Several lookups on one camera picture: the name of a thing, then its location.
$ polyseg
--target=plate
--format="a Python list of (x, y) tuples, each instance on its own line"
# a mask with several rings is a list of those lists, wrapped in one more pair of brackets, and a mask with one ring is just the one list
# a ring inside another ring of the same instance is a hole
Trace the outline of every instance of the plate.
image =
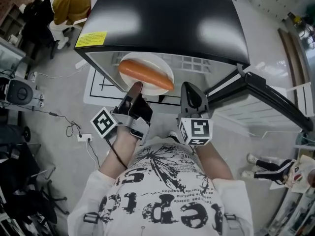
[[(129, 53), (122, 58), (121, 61), (125, 59), (130, 59), (136, 62), (139, 62), (143, 65), (146, 65), (161, 74), (166, 75), (174, 83), (174, 74), (169, 65), (160, 57), (151, 54), (151, 53)], [(123, 81), (129, 86), (129, 89), (133, 86), (134, 83), (140, 81), (133, 77), (130, 77), (126, 74), (120, 73)], [(153, 84), (141, 81), (143, 84), (141, 93), (146, 95), (162, 95), (168, 92), (166, 89), (159, 88)]]

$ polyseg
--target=yellow label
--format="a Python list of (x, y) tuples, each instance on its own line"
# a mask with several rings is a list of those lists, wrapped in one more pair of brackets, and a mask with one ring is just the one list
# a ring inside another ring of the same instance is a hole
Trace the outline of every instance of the yellow label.
[(106, 31), (97, 31), (81, 34), (79, 36), (77, 43), (75, 44), (75, 47), (103, 45), (106, 35), (107, 35)]

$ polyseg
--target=white shoe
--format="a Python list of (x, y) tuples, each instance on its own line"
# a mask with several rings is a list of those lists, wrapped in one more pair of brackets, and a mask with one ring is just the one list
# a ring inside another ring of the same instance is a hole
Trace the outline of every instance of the white shoe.
[(254, 171), (243, 171), (241, 176), (243, 178), (254, 178), (255, 172)]
[(255, 157), (252, 153), (249, 153), (247, 155), (247, 161), (251, 164), (255, 164), (256, 165), (256, 162), (258, 161), (259, 159), (257, 157)]
[(66, 43), (69, 41), (69, 38), (68, 37), (64, 37), (64, 41), (60, 41), (58, 42), (58, 47), (57, 49), (58, 50), (61, 50), (65, 45)]
[(178, 135), (177, 135), (177, 133), (175, 131), (170, 131), (168, 133), (168, 136), (175, 136), (178, 139)]

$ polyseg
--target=wheel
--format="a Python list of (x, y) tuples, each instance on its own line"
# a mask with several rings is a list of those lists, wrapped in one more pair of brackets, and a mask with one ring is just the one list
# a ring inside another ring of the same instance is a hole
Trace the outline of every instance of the wheel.
[(25, 127), (24, 131), (23, 131), (23, 137), (25, 139), (25, 141), (28, 143), (31, 140), (31, 130), (29, 127)]

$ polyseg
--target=sausage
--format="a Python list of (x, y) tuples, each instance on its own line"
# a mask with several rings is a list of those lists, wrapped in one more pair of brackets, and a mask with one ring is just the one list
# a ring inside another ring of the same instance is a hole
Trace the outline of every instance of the sausage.
[(162, 89), (174, 90), (173, 82), (166, 75), (163, 75), (141, 63), (125, 59), (120, 62), (118, 69), (121, 73), (135, 79), (153, 84)]

